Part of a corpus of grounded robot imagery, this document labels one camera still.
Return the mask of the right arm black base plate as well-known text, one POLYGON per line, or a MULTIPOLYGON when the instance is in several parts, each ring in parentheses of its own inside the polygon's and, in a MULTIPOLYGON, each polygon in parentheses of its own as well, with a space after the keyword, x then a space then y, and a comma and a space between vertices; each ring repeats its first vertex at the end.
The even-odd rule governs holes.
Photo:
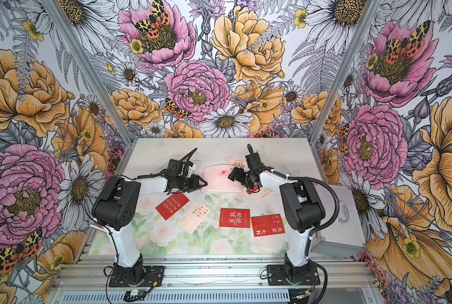
POLYGON ((290 264, 266 266, 266 278, 270 286, 318 286, 320 277, 312 264, 293 267, 290 264))

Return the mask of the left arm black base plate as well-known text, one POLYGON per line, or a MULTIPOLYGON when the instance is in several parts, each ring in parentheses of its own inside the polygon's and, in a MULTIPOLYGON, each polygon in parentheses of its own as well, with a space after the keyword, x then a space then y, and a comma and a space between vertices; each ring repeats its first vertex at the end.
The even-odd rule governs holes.
POLYGON ((163 266, 122 267, 114 263, 108 286, 111 288, 160 287, 164 272, 163 266))

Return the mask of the red money money card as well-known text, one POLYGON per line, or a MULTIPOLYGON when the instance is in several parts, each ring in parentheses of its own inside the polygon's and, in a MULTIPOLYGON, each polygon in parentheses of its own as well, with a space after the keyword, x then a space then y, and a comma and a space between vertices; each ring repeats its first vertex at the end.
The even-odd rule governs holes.
POLYGON ((156 207, 156 211, 164 220, 170 219, 190 200, 183 193, 174 193, 156 207))

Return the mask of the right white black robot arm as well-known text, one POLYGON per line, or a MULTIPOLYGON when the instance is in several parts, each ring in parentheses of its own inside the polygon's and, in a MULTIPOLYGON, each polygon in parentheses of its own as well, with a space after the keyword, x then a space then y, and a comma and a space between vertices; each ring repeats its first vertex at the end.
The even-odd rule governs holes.
POLYGON ((314 229, 325 218, 325 209, 313 181, 293 179, 263 164, 258 153, 246 156, 248 169, 234 167, 228 179, 249 191, 266 187, 280 194, 285 218, 295 233, 285 254, 284 272, 291 283, 301 282, 313 270, 309 252, 314 229))

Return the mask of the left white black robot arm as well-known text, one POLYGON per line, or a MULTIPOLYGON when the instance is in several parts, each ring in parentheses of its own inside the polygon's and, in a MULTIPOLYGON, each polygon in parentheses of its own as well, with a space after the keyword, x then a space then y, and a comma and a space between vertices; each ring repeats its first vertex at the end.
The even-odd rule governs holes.
POLYGON ((140 196, 155 193, 191 193, 208 185, 193 174, 188 159, 170 160, 168 168, 156 174, 130 179, 111 176, 92 206, 91 218, 104 228, 114 249, 112 283, 139 285, 146 277, 142 254, 136 247, 132 220, 140 196))

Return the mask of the pale pink text card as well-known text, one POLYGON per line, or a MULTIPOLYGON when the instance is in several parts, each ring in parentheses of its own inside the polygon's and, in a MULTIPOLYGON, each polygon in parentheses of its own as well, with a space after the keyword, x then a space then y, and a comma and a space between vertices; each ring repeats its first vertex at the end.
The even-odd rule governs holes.
POLYGON ((199 202, 195 202, 184 216, 177 222, 185 232, 193 234, 202 221, 209 215, 210 209, 199 202))

